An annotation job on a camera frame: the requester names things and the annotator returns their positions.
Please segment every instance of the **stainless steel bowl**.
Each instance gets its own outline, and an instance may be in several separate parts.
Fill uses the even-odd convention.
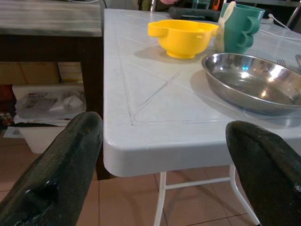
[[[283,115],[301,108],[301,75],[268,60],[220,53],[203,59],[211,89],[249,111]]]

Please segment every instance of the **metal bowl rim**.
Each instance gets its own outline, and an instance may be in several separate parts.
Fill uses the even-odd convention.
[[[249,94],[247,94],[247,93],[244,93],[244,92],[241,92],[241,91],[239,91],[239,90],[237,90],[237,89],[234,89],[234,88],[232,88],[232,87],[226,85],[225,83],[221,82],[220,80],[218,80],[216,77],[214,77],[214,76],[209,72],[209,70],[208,70],[208,68],[207,68],[207,66],[206,66],[206,64],[205,64],[205,62],[207,61],[208,58],[212,57],[213,55],[227,55],[227,54],[232,54],[232,55],[237,55],[237,56],[244,56],[244,57],[250,57],[250,58],[256,58],[256,59],[259,59],[259,60],[268,61],[268,62],[271,62],[271,63],[273,63],[273,64],[276,64],[276,63],[273,62],[273,61],[266,60],[266,59],[263,59],[263,58],[260,58],[260,57],[256,57],[256,56],[246,55],[246,54],[238,54],[238,53],[214,53],[214,54],[211,54],[211,55],[208,55],[208,56],[204,57],[203,60],[202,60],[202,66],[203,66],[203,68],[205,69],[205,71],[207,72],[207,74],[209,74],[209,75],[211,76],[211,78],[213,78],[213,79],[216,80],[218,83],[220,83],[221,85],[225,86],[225,87],[228,88],[228,89],[231,89],[231,90],[233,90],[233,91],[235,91],[235,92],[238,92],[238,93],[240,93],[240,94],[242,94],[242,95],[251,97],[251,98],[253,98],[253,99],[263,101],[263,102],[265,102],[265,103],[269,103],[269,104],[273,104],[273,105],[278,105],[278,106],[293,107],[293,108],[301,107],[301,105],[285,105],[285,104],[281,104],[281,103],[277,103],[277,102],[273,102],[273,101],[268,101],[268,100],[260,99],[260,98],[258,98],[258,97],[254,97],[254,96],[251,96],[251,95],[249,95]],[[293,70],[291,70],[291,69],[289,69],[289,68],[287,68],[287,67],[284,67],[284,66],[282,66],[282,67],[285,68],[285,69],[287,69],[287,70],[289,70],[289,71],[291,71],[291,72],[296,73],[296,74],[299,75],[299,76],[301,76],[301,75],[298,74],[297,72],[295,72],[295,71],[293,71]]]

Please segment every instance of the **teal cup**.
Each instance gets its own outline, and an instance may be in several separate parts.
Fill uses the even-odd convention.
[[[229,3],[222,7],[224,15]],[[225,22],[223,44],[224,51],[229,53],[244,53],[253,45],[253,35],[258,32],[265,10],[236,4],[231,16]]]

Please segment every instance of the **fork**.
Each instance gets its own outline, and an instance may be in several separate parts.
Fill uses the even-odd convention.
[[[277,64],[286,67],[285,60],[283,58],[276,58]]]

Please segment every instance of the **tiled tabletop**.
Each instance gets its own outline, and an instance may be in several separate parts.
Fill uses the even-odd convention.
[[[101,37],[98,2],[0,0],[0,34]]]
[[[225,127],[249,121],[282,136],[301,153],[301,114],[271,117],[248,112],[210,89],[200,63],[212,44],[192,60],[166,55],[147,34],[165,13],[105,10],[104,164],[117,176],[231,164]],[[262,30],[301,39],[276,25]],[[250,55],[286,60],[297,69],[301,42],[258,32]]]

